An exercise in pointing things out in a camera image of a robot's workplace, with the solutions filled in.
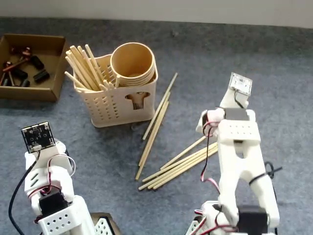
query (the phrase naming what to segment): gray carpet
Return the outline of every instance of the gray carpet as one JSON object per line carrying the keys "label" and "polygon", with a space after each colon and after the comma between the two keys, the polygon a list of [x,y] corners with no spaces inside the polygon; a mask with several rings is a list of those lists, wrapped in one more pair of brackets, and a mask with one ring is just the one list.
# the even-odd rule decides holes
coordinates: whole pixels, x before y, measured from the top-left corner
{"label": "gray carpet", "polygon": [[[200,137],[199,115],[218,105],[230,73],[253,79],[249,108],[257,114],[266,161],[284,170],[275,186],[281,235],[308,235],[313,230],[313,30],[201,23],[0,19],[0,34],[64,35],[71,45],[89,43],[96,56],[128,41],[152,48],[159,70],[158,103],[175,71],[171,104],[143,170],[148,176]],[[7,209],[24,171],[25,145],[20,128],[48,120],[77,162],[76,194],[91,212],[110,212],[125,235],[183,235],[206,200],[218,195],[199,180],[203,164],[158,191],[137,190],[134,180],[148,122],[95,129],[84,104],[66,80],[57,103],[0,100],[0,234],[17,234]],[[206,175],[219,179],[218,156]],[[239,183],[238,203],[256,203]],[[39,233],[34,214],[20,190],[13,210],[25,234]]]}

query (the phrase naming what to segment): wall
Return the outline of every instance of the wall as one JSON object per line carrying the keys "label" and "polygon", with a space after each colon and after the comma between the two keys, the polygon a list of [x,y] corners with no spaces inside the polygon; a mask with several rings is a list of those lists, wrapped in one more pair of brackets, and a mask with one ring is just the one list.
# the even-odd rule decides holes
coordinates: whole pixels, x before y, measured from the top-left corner
{"label": "wall", "polygon": [[313,0],[4,0],[1,3],[0,16],[187,21],[313,28],[312,10]]}

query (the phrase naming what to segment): circuit board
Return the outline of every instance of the circuit board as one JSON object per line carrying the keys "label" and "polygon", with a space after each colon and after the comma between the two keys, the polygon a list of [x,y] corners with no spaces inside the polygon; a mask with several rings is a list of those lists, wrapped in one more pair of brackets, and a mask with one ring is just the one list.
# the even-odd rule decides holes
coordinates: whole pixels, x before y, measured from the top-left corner
{"label": "circuit board", "polygon": [[21,129],[29,153],[55,146],[49,123],[42,122]]}
{"label": "circuit board", "polygon": [[251,95],[252,80],[234,72],[231,73],[229,87],[247,96]]}

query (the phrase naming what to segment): wire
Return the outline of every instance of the wire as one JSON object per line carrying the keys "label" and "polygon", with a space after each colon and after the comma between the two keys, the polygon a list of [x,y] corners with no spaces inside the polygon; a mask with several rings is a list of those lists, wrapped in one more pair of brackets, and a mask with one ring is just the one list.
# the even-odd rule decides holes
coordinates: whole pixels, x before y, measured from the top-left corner
{"label": "wire", "polygon": [[49,182],[49,185],[48,185],[47,188],[43,188],[43,189],[42,189],[42,193],[44,193],[44,194],[50,193],[50,192],[51,192],[51,189],[52,189],[52,180],[51,180],[51,171],[50,171],[51,161],[52,161],[52,159],[53,159],[54,157],[60,157],[60,156],[62,156],[62,157],[67,157],[67,158],[70,160],[70,162],[72,162],[72,164],[71,164],[71,165],[72,165],[72,172],[71,172],[71,174],[70,174],[70,177],[72,177],[72,176],[75,174],[75,171],[76,171],[76,162],[74,161],[73,158],[71,158],[70,156],[65,155],[65,154],[57,154],[57,155],[52,156],[52,157],[49,159],[48,163],[47,163],[48,182]]}
{"label": "wire", "polygon": [[[252,180],[250,180],[249,185],[251,185],[254,181],[256,181],[256,180],[258,180],[258,179],[260,179],[260,178],[262,178],[263,176],[266,176],[266,175],[268,175],[273,180],[274,176],[275,176],[275,172],[278,172],[278,171],[283,169],[282,166],[275,169],[273,163],[271,163],[269,161],[264,163],[265,168],[266,168],[267,165],[270,166],[270,171],[265,171],[265,173],[260,174],[260,175],[258,175],[256,177],[254,177]],[[273,190],[274,190],[275,200],[277,202],[277,196],[276,196],[276,192],[275,192],[274,186],[273,186]],[[274,229],[274,232],[275,232],[276,235],[278,235],[278,229],[277,228]]]}
{"label": "wire", "polygon": [[244,109],[243,105],[237,100],[237,91],[235,91],[235,93],[234,93],[234,100],[240,108]]}
{"label": "wire", "polygon": [[[36,193],[36,192],[38,192],[38,191],[40,191],[40,190],[43,190],[43,189],[45,189],[45,188],[48,188],[48,187],[49,187],[49,185],[45,185],[45,186],[42,186],[42,187],[39,187],[39,188],[33,190],[33,191],[29,194],[28,198],[30,198],[34,193]],[[60,188],[57,187],[57,186],[51,185],[51,187],[57,188],[58,190],[60,190]]]}
{"label": "wire", "polygon": [[195,214],[203,215],[203,211],[201,211],[201,210],[195,210]]}
{"label": "wire", "polygon": [[[205,130],[205,127],[206,127],[207,125],[204,125],[204,126],[203,126],[203,134],[204,134],[204,135],[205,135],[204,130]],[[208,158],[209,158],[209,141],[210,141],[210,132],[211,132],[212,128],[214,128],[214,126],[211,126],[210,129],[209,129],[209,131],[208,131],[207,145],[206,145],[206,159],[205,159],[204,168],[203,168],[203,170],[202,170],[202,172],[201,172],[201,175],[200,175],[200,180],[201,180],[202,182],[207,182],[207,181],[211,182],[211,183],[214,185],[214,187],[216,188],[217,192],[219,192],[219,194],[220,194],[219,185],[216,183],[216,181],[215,181],[214,179],[212,179],[212,178],[204,179],[204,173],[205,173],[205,170],[206,170],[206,167],[207,167],[207,161],[208,161]]]}
{"label": "wire", "polygon": [[209,234],[210,232],[212,232],[212,231],[214,231],[214,230],[217,230],[217,229],[222,229],[222,230],[224,230],[225,232],[228,232],[228,233],[229,233],[229,232],[235,232],[235,231],[237,231],[237,229],[234,228],[234,227],[232,227],[231,225],[227,225],[227,224],[219,225],[219,224],[218,224],[218,222],[217,222],[217,217],[219,216],[220,213],[221,213],[221,212],[219,212],[219,213],[216,215],[216,217],[215,217],[215,220],[214,220],[214,222],[215,222],[215,227],[214,227],[214,228],[211,228],[211,229],[209,229],[209,230],[204,231],[204,232],[201,233],[200,235]]}
{"label": "wire", "polygon": [[30,171],[34,168],[34,166],[36,165],[39,157],[40,157],[40,151],[37,152],[38,155],[37,155],[37,158],[36,160],[34,161],[34,163],[27,169],[27,171],[24,173],[24,175],[22,176],[21,180],[19,181],[18,185],[16,186],[13,194],[12,194],[12,197],[11,197],[11,200],[10,200],[10,204],[9,204],[9,218],[11,220],[11,223],[13,224],[14,228],[19,232],[20,235],[24,235],[24,233],[22,232],[22,230],[19,228],[19,226],[17,225],[17,223],[15,222],[13,216],[12,216],[12,208],[13,208],[13,203],[14,203],[14,200],[15,200],[15,197],[16,197],[16,194],[18,193],[22,183],[24,182],[25,178],[27,177],[27,175],[30,173]]}
{"label": "wire", "polygon": [[206,217],[203,217],[203,219],[200,221],[198,226],[194,229],[194,231],[192,231],[192,233],[190,235],[196,234],[197,231],[204,225],[205,221],[206,221]]}

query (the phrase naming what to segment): chopstick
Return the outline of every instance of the chopstick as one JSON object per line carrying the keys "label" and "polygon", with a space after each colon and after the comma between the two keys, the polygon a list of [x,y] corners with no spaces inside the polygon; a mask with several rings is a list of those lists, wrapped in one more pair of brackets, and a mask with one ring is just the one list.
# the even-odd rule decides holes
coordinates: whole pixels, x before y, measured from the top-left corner
{"label": "chopstick", "polygon": [[[214,148],[214,150],[212,150],[209,153],[209,156],[212,156],[213,154],[215,154],[217,152],[217,147]],[[177,176],[181,175],[182,173],[184,173],[185,171],[189,170],[190,168],[194,167],[195,165],[199,164],[200,162],[204,161],[206,159],[206,153],[204,153],[202,156],[200,156],[199,158],[197,158],[196,160],[194,160],[191,164],[186,165],[182,168],[180,168],[178,171],[173,172],[171,175],[169,175],[168,177],[166,177],[165,179],[163,179],[162,181],[158,181],[156,185],[153,186],[153,189],[156,190],[159,187],[161,187],[162,185],[164,185],[165,183],[171,181],[172,179],[176,178]]]}
{"label": "chopstick", "polygon": [[[171,94],[171,93],[169,92],[169,93],[166,95],[164,101],[168,101],[168,99],[169,99],[169,97],[170,97],[170,94]],[[142,161],[143,161],[143,159],[145,158],[146,151],[147,151],[147,149],[145,148],[144,151],[143,151],[143,153],[142,153],[142,156],[141,156],[141,158],[140,158],[140,161],[139,161],[138,166],[141,166]]]}
{"label": "chopstick", "polygon": [[73,82],[76,84],[76,86],[80,88],[87,89],[80,81],[78,81],[72,74],[70,74],[68,71],[65,71],[64,74]]}
{"label": "chopstick", "polygon": [[[217,152],[217,144],[213,143],[209,146],[208,156],[212,156]],[[187,171],[191,167],[195,166],[196,164],[202,162],[206,158],[206,151],[201,149],[194,155],[192,158],[184,161],[183,163],[177,165],[176,167],[168,170],[166,173],[156,177],[154,180],[140,186],[138,190],[143,190],[144,188],[148,187],[148,189],[157,189],[158,187],[162,186],[163,184],[169,182],[170,180],[174,179],[175,177],[179,176],[183,172]]]}
{"label": "chopstick", "polygon": [[90,55],[88,57],[86,51],[81,47],[71,46],[66,52],[66,60],[73,68],[74,72],[77,75],[76,80],[74,76],[69,76],[69,73],[66,76],[73,81],[77,87],[86,88],[92,91],[101,91],[103,90],[100,85],[103,85],[104,75],[102,74],[99,65],[97,64],[95,57],[88,45],[86,45],[86,50]]}
{"label": "chopstick", "polygon": [[173,162],[175,162],[178,158],[180,158],[181,156],[183,156],[185,153],[187,153],[188,151],[190,151],[192,148],[194,148],[195,146],[197,146],[199,143],[201,143],[202,141],[204,141],[206,139],[206,136],[201,137],[200,139],[198,139],[196,142],[194,142],[192,145],[190,145],[188,148],[186,148],[185,150],[183,150],[181,153],[179,153],[176,157],[174,157],[172,160],[170,160],[168,163],[166,163],[164,166],[161,167],[161,170],[166,168],[167,166],[169,166],[170,164],[172,164]]}
{"label": "chopstick", "polygon": [[206,151],[206,148],[203,148],[203,149],[201,149],[201,150],[199,150],[199,151],[197,151],[197,152],[195,152],[195,153],[189,155],[188,157],[186,157],[186,158],[184,158],[184,159],[182,159],[182,160],[180,160],[180,161],[178,161],[178,162],[176,162],[176,163],[174,163],[174,164],[171,164],[170,166],[168,166],[168,167],[166,167],[166,168],[164,168],[164,169],[162,169],[162,170],[159,170],[158,172],[156,172],[156,173],[154,173],[154,174],[148,176],[147,178],[144,178],[144,179],[142,180],[142,182],[149,181],[149,180],[153,179],[154,177],[156,177],[156,176],[158,176],[158,175],[160,175],[160,174],[162,174],[162,173],[164,173],[164,172],[166,172],[166,171],[168,171],[168,170],[174,168],[175,166],[181,164],[182,162],[185,162],[185,161],[191,159],[192,157],[194,157],[194,156],[196,156],[196,155],[198,155],[198,154],[202,154],[202,153],[205,152],[205,151]]}
{"label": "chopstick", "polygon": [[164,103],[164,106],[162,107],[162,110],[161,110],[161,112],[160,112],[160,115],[157,117],[156,124],[155,124],[155,126],[153,127],[153,130],[152,130],[152,132],[151,132],[151,135],[150,135],[150,137],[149,137],[149,140],[148,140],[148,142],[147,142],[147,144],[146,144],[146,147],[145,147],[145,149],[144,149],[144,151],[143,151],[143,154],[142,154],[142,156],[141,156],[141,159],[140,159],[141,164],[140,164],[140,166],[139,166],[139,170],[138,170],[138,172],[137,172],[137,174],[136,174],[136,177],[135,177],[136,180],[138,180],[139,177],[140,177],[140,175],[141,175],[142,169],[143,169],[143,167],[144,167],[144,165],[145,165],[145,163],[146,163],[146,160],[147,160],[148,154],[149,154],[149,152],[150,152],[150,150],[151,150],[151,147],[152,147],[152,144],[153,144],[153,142],[154,142],[154,139],[156,138],[157,131],[159,130],[160,125],[161,125],[161,122],[162,122],[162,120],[163,120],[163,118],[164,118],[165,112],[166,112],[167,107],[168,107],[168,105],[169,105],[168,98],[169,98],[169,94],[167,95],[166,102]]}
{"label": "chopstick", "polygon": [[148,136],[148,134],[149,134],[149,132],[150,132],[150,130],[151,130],[151,127],[152,127],[154,121],[156,120],[156,118],[157,118],[157,116],[158,116],[158,114],[159,114],[159,112],[160,112],[160,110],[161,110],[161,108],[162,108],[162,106],[163,106],[163,103],[164,103],[164,101],[165,101],[165,98],[166,98],[167,94],[170,92],[170,89],[172,88],[172,85],[173,85],[173,83],[175,82],[177,76],[178,76],[178,73],[176,72],[176,73],[174,74],[174,76],[173,76],[171,82],[170,82],[170,85],[168,86],[167,90],[165,91],[165,94],[164,94],[164,96],[163,96],[163,98],[162,98],[160,104],[158,105],[158,108],[156,109],[156,112],[155,112],[153,118],[151,119],[151,121],[150,121],[150,123],[149,123],[149,126],[148,126],[148,128],[147,128],[145,134],[144,134],[143,137],[142,137],[143,140],[145,140],[145,139],[147,138],[147,136]]}

